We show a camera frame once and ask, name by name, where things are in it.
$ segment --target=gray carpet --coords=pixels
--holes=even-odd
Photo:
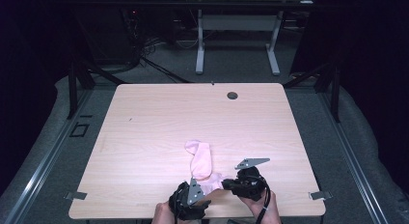
[[[276,48],[276,56],[282,71],[273,76],[264,50],[267,33],[222,32],[206,39],[204,74],[195,73],[196,47],[185,49],[178,45],[159,44],[147,56],[154,63],[193,82],[278,82],[289,81],[289,68],[300,35],[283,31]],[[116,76],[130,83],[174,83],[151,67],[118,73]],[[64,199],[67,191],[76,191],[82,173],[91,154],[94,142],[114,95],[115,86],[95,75],[97,86],[76,120],[89,128],[84,137],[68,137],[47,180],[36,200],[28,209],[24,223],[85,223],[68,217],[70,201]],[[327,211],[324,223],[373,223],[361,193],[351,175],[341,142],[331,125],[327,109],[311,88],[312,81],[286,94],[301,133],[317,179],[323,190],[334,198],[325,202]],[[14,181],[0,199],[1,220],[5,222],[14,204],[29,182],[43,156],[55,144],[68,114],[68,81],[57,83],[59,97],[41,136],[27,157]],[[341,124],[380,206],[390,223],[409,223],[407,201],[391,181],[388,172],[377,159],[377,146],[370,127],[353,99],[341,90]],[[135,220],[93,220],[91,223],[135,223]],[[319,217],[283,217],[288,223],[319,223]]]

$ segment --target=metal bar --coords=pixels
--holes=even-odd
[[[51,5],[67,7],[103,7],[103,8],[156,8],[156,9],[248,9],[270,11],[304,11],[304,12],[344,12],[359,8],[356,4],[301,4],[282,3],[282,1],[56,1],[50,0]]]
[[[37,195],[39,194],[42,185],[45,183],[48,174],[51,172],[53,165],[55,164],[60,152],[64,147],[65,140],[68,137],[68,132],[76,124],[76,120],[79,117],[79,113],[89,100],[92,91],[85,90],[78,102],[78,112],[76,112],[71,120],[67,120],[63,125],[61,132],[59,133],[54,147],[46,154],[42,159],[39,167],[34,173],[31,180],[27,183],[23,193],[14,205],[12,211],[9,213],[6,219],[6,224],[18,224],[22,223],[31,205],[34,203]]]
[[[370,186],[367,177],[365,176],[364,171],[362,170],[361,165],[358,162],[351,145],[349,144],[348,138],[343,132],[341,123],[337,123],[333,119],[328,98],[323,93],[318,93],[318,97],[321,104],[325,107],[324,110],[326,115],[330,118],[334,130],[340,138],[341,150],[343,152],[343,156],[345,157],[346,164],[348,165],[351,175],[357,184],[365,204],[367,205],[368,212],[373,220],[373,223],[388,224],[389,222],[376,199],[372,187]]]

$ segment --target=pink fabric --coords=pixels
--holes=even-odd
[[[192,177],[201,186],[204,194],[209,194],[215,189],[223,188],[222,180],[226,179],[219,173],[212,173],[210,145],[198,140],[188,141],[185,149],[194,157],[190,163]]]

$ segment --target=white desk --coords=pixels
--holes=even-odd
[[[268,0],[268,1],[302,1],[302,0]],[[280,75],[280,69],[274,54],[279,35],[283,12],[277,15],[205,15],[202,10],[198,14],[198,57],[196,73],[204,72],[205,44],[203,30],[247,30],[272,31],[270,43],[266,44],[267,56],[273,75]]]
[[[227,93],[236,92],[237,99]],[[235,177],[243,158],[258,166],[277,194],[282,216],[325,212],[314,174],[280,84],[121,85],[96,139],[69,216],[74,219],[152,218],[184,181],[192,155],[186,141],[209,143],[213,172]],[[216,190],[206,218],[249,217],[230,191]]]

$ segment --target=white table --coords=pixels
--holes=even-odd
[[[227,93],[235,92],[237,99]],[[241,160],[258,165],[277,194],[280,215],[319,216],[318,186],[280,84],[134,84],[115,93],[69,210],[73,219],[152,218],[184,181],[186,141],[209,143],[213,172],[235,177]],[[216,190],[206,218],[249,217],[230,191]]]
[[[268,1],[303,1],[303,0],[268,0]],[[283,12],[277,15],[214,15],[203,14],[202,10],[198,12],[198,57],[196,61],[196,73],[204,72],[205,61],[205,43],[204,30],[247,30],[247,31],[272,31],[270,43],[266,44],[267,56],[270,62],[270,68],[273,75],[280,75],[280,69],[274,54],[277,37],[280,32],[280,26],[283,18]]]

